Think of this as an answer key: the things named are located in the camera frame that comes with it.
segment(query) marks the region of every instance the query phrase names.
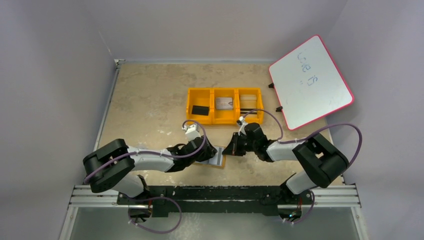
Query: whiteboard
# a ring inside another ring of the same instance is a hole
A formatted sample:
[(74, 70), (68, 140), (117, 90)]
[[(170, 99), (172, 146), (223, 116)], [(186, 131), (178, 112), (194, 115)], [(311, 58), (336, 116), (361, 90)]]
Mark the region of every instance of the whiteboard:
[(354, 96), (319, 35), (269, 67), (287, 127), (297, 129), (353, 103)]

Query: wire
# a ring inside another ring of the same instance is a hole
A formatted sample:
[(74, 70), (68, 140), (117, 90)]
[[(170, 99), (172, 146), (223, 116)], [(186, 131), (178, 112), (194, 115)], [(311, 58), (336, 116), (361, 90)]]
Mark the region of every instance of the wire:
[(306, 217), (309, 215), (309, 214), (311, 214), (311, 212), (312, 212), (312, 209), (314, 208), (314, 205), (315, 205), (315, 194), (314, 194), (314, 192), (313, 191), (310, 191), (310, 194), (312, 195), (312, 203), (310, 204), (310, 208), (309, 208), (309, 210), (301, 217), (301, 218), (299, 218), (299, 220), (297, 220), (297, 221), (292, 221), (291, 222), (291, 224), (298, 224), (298, 223), (300, 223), (300, 222), (302, 222), (303, 220), (305, 220), (306, 219)]
[(201, 125), (198, 121), (196, 121), (196, 120), (192, 120), (192, 119), (188, 119), (188, 120), (185, 120), (183, 123), (182, 123), (182, 127), (184, 127), (185, 126), (185, 124), (187, 123), (187, 122), (193, 122), (193, 123), (195, 123), (195, 124), (197, 124), (197, 125), (199, 125), (199, 127), (201, 128), (201, 130), (203, 131), (203, 141), (201, 142), (201, 145), (194, 151), (194, 152), (192, 152), (192, 153), (190, 153), (190, 154), (187, 154), (187, 155), (181, 155), (181, 156), (178, 156), (178, 155), (169, 155), (169, 154), (163, 154), (163, 153), (161, 153), (161, 152), (156, 152), (156, 151), (149, 151), (149, 150), (142, 150), (142, 151), (133, 151), (133, 152), (128, 152), (128, 153), (124, 153), (124, 154), (122, 154), (122, 155), (120, 155), (120, 156), (117, 156), (117, 157), (115, 157), (115, 158), (113, 158), (113, 159), (111, 159), (111, 160), (109, 160), (109, 161), (107, 161), (105, 164), (103, 164), (103, 165), (101, 165), (99, 168), (97, 168), (96, 170), (94, 170), (92, 173), (90, 173), (89, 175), (87, 175), (85, 178), (84, 178), (84, 184), (88, 184), (89, 183), (89, 181), (90, 181), (90, 179), (94, 176), (94, 175), (96, 175), (98, 172), (100, 172), (101, 170), (103, 170), (103, 169), (105, 169), (107, 166), (109, 166), (109, 165), (111, 165), (111, 164), (113, 164), (114, 162), (116, 162), (116, 161), (119, 161), (119, 160), (121, 160), (121, 159), (123, 159), (123, 158), (126, 158), (126, 157), (129, 157), (129, 156), (132, 156), (132, 155), (138, 155), (138, 154), (152, 154), (152, 155), (157, 155), (157, 156), (162, 156), (162, 157), (166, 157), (166, 158), (174, 158), (174, 159), (182, 159), (182, 158), (189, 158), (189, 157), (191, 157), (191, 156), (193, 156), (193, 155), (195, 155), (195, 154), (197, 154), (202, 148), (203, 148), (203, 146), (205, 145), (205, 143), (206, 143), (206, 131), (205, 131), (205, 128), (203, 127), (203, 125)]
[(361, 150), (361, 146), (362, 146), (362, 132), (361, 132), (361, 130), (357, 126), (353, 125), (352, 123), (342, 122), (342, 123), (329, 124), (327, 126), (321, 127), (320, 129), (314, 131), (313, 133), (309, 134), (305, 138), (296, 139), (296, 140), (288, 140), (288, 141), (279, 141), (280, 139), (283, 138), (283, 126), (278, 121), (278, 119), (272, 113), (270, 113), (269, 111), (264, 110), (264, 109), (253, 109), (253, 110), (250, 110), (249, 112), (247, 112), (245, 115), (243, 115), (243, 118), (245, 118), (248, 114), (250, 114), (252, 112), (255, 112), (255, 111), (265, 112), (265, 113), (269, 114), (277, 122), (277, 124), (279, 126), (279, 129), (281, 131), (281, 136), (279, 138), (277, 138), (277, 141), (278, 141), (279, 144), (293, 144), (293, 143), (298, 143), (298, 142), (306, 141), (306, 140), (312, 138), (313, 136), (319, 134), (320, 132), (322, 132), (322, 131), (324, 131), (326, 129), (337, 127), (337, 126), (350, 126), (350, 127), (354, 128), (357, 131), (357, 133), (358, 133), (359, 140), (358, 140), (358, 145), (357, 145), (356, 151), (353, 154), (352, 159), (349, 161), (349, 165), (347, 166), (346, 169), (348, 169), (350, 166), (352, 166), (352, 164), (357, 159), (357, 156), (358, 156), (358, 154), (359, 154), (359, 152)]
[(133, 221), (131, 219), (130, 210), (128, 210), (128, 218), (129, 218), (129, 222), (128, 223), (129, 224), (133, 224), (136, 227), (139, 227), (141, 229), (144, 229), (144, 230), (146, 230), (148, 232), (151, 232), (151, 233), (154, 233), (154, 234), (168, 234), (168, 233), (174, 231), (175, 229), (177, 229), (178, 226), (181, 223), (181, 220), (183, 219), (183, 211), (181, 210), (180, 205), (178, 205), (178, 203), (174, 199), (172, 199), (172, 198), (169, 198), (169, 197), (166, 197), (166, 196), (156, 196), (156, 197), (151, 197), (151, 198), (146, 198), (146, 199), (135, 199), (135, 198), (132, 198), (132, 197), (129, 197), (129, 196), (126, 196), (126, 197), (129, 198), (129, 199), (131, 199), (131, 200), (133, 200), (133, 201), (140, 202), (140, 203), (142, 203), (142, 202), (150, 202), (150, 201), (153, 201), (153, 200), (168, 200), (171, 203), (173, 203), (176, 206), (176, 208), (178, 209), (178, 212), (179, 212), (178, 222), (176, 223), (176, 225), (173, 228), (171, 228), (169, 230), (165, 230), (165, 231), (154, 230), (154, 229), (151, 229), (151, 228), (148, 228), (148, 227), (145, 227), (143, 225), (138, 224), (137, 222), (135, 222), (135, 221)]

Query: yellow tray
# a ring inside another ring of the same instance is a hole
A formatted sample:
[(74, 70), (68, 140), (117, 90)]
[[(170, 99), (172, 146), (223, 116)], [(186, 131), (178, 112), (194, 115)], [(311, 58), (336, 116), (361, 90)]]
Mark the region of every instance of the yellow tray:
[[(193, 119), (205, 125), (236, 124), (239, 117), (247, 111), (240, 109), (240, 95), (255, 95), (256, 104), (253, 104), (252, 108), (264, 109), (260, 88), (189, 88), (185, 114), (187, 119)], [(232, 110), (215, 109), (215, 98), (232, 98)], [(209, 107), (209, 115), (192, 114), (193, 106)], [(263, 111), (246, 117), (248, 123), (262, 124), (263, 120)]]

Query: floor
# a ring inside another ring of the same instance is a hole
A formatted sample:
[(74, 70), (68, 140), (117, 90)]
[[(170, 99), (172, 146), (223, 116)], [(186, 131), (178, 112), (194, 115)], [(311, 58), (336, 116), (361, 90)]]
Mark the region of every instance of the floor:
[[(279, 106), (274, 89), (268, 88), (269, 64), (139, 64), (122, 65), (104, 123), (100, 145), (123, 138), (127, 145), (161, 150), (186, 143), (181, 124), (186, 119), (188, 88), (261, 88), (264, 108), (275, 112)], [(275, 112), (284, 129), (283, 140), (306, 137), (325, 126), (324, 118), (297, 130), (288, 130), (283, 115)], [(280, 135), (278, 125), (265, 115), (261, 125), (269, 139)], [(238, 127), (206, 126), (210, 142), (227, 146)], [(329, 138), (329, 132), (322, 134)], [(139, 171), (148, 185), (254, 186), (280, 185), (302, 167), (297, 161), (273, 163), (255, 154), (227, 156), (224, 169), (191, 165), (174, 173)], [(333, 185), (341, 185), (337, 178)]]

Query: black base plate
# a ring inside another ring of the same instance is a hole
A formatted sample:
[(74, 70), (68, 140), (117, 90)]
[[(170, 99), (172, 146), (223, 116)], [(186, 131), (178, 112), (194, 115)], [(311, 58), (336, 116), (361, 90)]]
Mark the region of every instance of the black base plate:
[[(278, 205), (309, 205), (312, 199), (309, 191), (295, 196), (282, 195), (280, 186), (149, 186), (150, 195), (140, 196), (143, 200), (151, 197), (168, 197), (175, 200), (183, 213), (260, 213), (265, 216), (279, 216)], [(140, 205), (140, 201), (118, 197), (118, 205)], [(178, 208), (167, 200), (152, 202), (152, 217), (167, 217), (177, 213)]]

